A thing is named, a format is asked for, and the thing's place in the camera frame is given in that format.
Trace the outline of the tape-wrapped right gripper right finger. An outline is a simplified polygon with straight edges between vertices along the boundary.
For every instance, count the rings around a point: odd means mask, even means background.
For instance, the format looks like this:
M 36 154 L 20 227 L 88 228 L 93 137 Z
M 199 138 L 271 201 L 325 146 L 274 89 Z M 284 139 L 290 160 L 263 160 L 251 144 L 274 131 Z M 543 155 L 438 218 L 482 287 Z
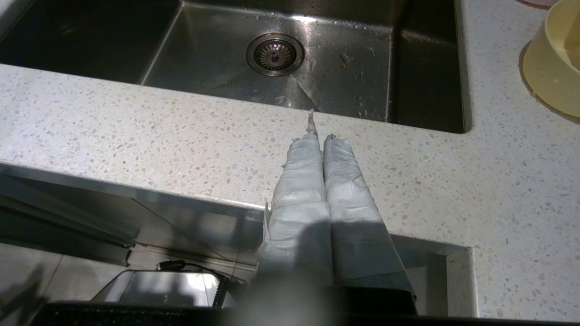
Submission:
M 361 310 L 417 314 L 415 291 L 352 147 L 330 134 L 323 154 L 336 285 Z

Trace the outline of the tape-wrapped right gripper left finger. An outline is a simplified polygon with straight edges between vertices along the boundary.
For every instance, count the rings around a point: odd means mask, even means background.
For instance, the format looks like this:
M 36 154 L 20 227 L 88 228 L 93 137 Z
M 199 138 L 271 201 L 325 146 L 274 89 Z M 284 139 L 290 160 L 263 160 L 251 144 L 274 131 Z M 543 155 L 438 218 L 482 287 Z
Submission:
M 305 135 L 289 146 L 270 204 L 257 272 L 331 286 L 331 208 L 313 112 L 308 115 Z

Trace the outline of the yellow plastic bowl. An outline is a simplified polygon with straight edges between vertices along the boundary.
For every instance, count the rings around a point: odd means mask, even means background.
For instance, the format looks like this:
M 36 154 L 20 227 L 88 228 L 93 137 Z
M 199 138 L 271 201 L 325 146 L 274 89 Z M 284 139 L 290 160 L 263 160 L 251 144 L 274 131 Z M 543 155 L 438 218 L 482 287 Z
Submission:
M 543 103 L 580 118 L 580 0 L 550 8 L 523 54 L 522 72 Z

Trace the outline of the shiny metal robot base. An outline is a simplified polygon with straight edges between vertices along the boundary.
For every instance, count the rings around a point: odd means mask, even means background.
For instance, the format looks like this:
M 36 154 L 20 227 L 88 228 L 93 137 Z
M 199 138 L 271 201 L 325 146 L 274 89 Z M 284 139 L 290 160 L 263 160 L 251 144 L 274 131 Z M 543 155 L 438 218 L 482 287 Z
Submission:
M 209 272 L 126 270 L 114 277 L 93 302 L 139 306 L 228 307 L 227 284 Z

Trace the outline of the stainless steel sink basin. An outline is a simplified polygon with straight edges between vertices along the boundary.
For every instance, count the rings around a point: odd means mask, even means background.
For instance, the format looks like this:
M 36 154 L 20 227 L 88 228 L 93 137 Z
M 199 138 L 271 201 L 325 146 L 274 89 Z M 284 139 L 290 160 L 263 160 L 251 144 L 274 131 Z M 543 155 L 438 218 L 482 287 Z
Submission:
M 460 0 L 0 0 L 0 63 L 441 132 L 472 126 Z M 294 72 L 245 50 L 278 32 Z

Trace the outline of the under-counter cabinet front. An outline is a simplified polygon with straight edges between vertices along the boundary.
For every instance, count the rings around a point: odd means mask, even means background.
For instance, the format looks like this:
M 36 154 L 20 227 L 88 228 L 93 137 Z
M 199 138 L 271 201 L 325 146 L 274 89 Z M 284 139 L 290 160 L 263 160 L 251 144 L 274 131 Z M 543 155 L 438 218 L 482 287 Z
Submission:
M 219 203 L 0 164 L 0 324 L 143 325 L 178 309 L 217 313 L 218 326 L 339 326 L 361 310 L 347 289 L 257 272 L 267 206 Z M 451 246 L 390 236 L 426 312 L 460 302 L 472 287 L 451 272 Z M 126 270 L 209 272 L 227 284 L 228 307 L 93 302 Z M 467 297 L 452 294 L 457 285 Z

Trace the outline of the round metal drain strainer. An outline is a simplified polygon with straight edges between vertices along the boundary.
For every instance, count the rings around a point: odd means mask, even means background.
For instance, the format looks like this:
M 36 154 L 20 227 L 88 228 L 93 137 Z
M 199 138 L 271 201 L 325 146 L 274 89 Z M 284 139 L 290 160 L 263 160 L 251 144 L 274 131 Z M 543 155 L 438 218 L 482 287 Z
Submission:
M 286 76 L 302 64 L 305 50 L 292 35 L 271 32 L 255 37 L 245 50 L 245 60 L 255 72 L 268 77 Z

